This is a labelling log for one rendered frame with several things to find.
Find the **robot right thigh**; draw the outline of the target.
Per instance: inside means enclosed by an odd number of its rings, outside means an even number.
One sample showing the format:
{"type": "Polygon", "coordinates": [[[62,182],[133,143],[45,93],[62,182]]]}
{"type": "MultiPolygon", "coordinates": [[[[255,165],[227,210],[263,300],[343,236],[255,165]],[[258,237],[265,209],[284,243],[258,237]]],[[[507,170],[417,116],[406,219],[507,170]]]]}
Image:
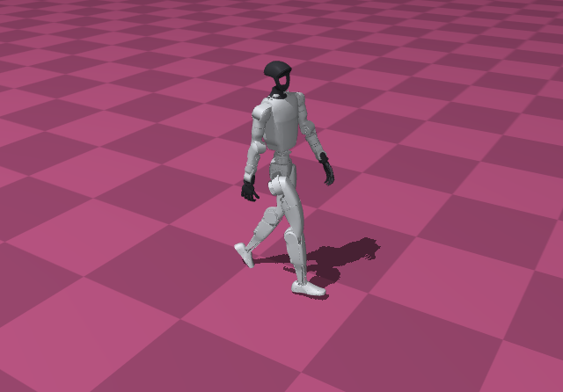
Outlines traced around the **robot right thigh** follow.
{"type": "Polygon", "coordinates": [[[284,235],[288,231],[293,231],[300,242],[303,233],[304,219],[302,203],[295,187],[288,177],[282,176],[281,173],[277,171],[273,173],[272,180],[268,182],[268,188],[274,196],[283,194],[280,199],[282,202],[281,208],[291,226],[286,229],[284,235]]]}

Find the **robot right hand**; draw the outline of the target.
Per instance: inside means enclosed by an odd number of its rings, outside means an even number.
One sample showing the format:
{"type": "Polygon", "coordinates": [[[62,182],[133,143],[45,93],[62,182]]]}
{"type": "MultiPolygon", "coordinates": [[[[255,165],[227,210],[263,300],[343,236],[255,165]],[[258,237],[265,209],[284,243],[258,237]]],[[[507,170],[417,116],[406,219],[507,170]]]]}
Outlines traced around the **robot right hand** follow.
{"type": "Polygon", "coordinates": [[[254,191],[254,187],[253,187],[254,181],[255,181],[255,175],[252,176],[251,183],[244,180],[244,184],[242,186],[242,192],[241,192],[242,197],[245,196],[245,199],[253,201],[253,202],[256,201],[256,200],[253,199],[253,194],[257,199],[260,198],[257,195],[257,193],[254,191]]]}

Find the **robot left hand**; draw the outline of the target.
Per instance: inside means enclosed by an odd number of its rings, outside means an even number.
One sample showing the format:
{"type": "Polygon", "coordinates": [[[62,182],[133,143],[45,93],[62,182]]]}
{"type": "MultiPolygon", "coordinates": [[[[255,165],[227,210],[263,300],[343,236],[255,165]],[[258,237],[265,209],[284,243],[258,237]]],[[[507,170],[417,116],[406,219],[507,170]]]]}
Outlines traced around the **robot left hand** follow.
{"type": "Polygon", "coordinates": [[[328,163],[328,157],[326,156],[326,154],[324,152],[320,153],[320,158],[321,158],[322,161],[319,161],[319,160],[318,161],[323,164],[324,170],[326,172],[325,183],[327,185],[330,185],[334,181],[333,169],[332,169],[331,165],[328,163]]]}

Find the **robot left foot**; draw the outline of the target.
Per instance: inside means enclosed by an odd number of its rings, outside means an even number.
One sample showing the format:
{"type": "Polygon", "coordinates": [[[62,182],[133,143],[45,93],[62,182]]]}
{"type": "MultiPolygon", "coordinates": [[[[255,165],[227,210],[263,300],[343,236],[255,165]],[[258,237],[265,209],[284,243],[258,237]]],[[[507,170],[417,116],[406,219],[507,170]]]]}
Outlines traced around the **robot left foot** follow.
{"type": "Polygon", "coordinates": [[[248,254],[248,252],[246,252],[247,250],[245,250],[245,244],[244,243],[237,243],[234,245],[236,251],[240,254],[240,256],[243,258],[243,260],[246,262],[246,264],[250,267],[253,268],[254,267],[254,263],[252,260],[252,253],[248,254]]]}

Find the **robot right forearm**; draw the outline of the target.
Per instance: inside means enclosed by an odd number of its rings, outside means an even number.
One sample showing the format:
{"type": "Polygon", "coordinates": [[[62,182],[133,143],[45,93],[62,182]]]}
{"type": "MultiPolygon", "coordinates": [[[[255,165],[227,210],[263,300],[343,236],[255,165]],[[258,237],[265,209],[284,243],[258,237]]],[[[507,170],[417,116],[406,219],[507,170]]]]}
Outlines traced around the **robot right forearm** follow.
{"type": "Polygon", "coordinates": [[[260,160],[260,154],[256,155],[258,152],[258,147],[256,143],[252,143],[247,153],[247,162],[245,166],[244,180],[251,183],[252,176],[255,175],[257,171],[258,162],[260,160]]]}

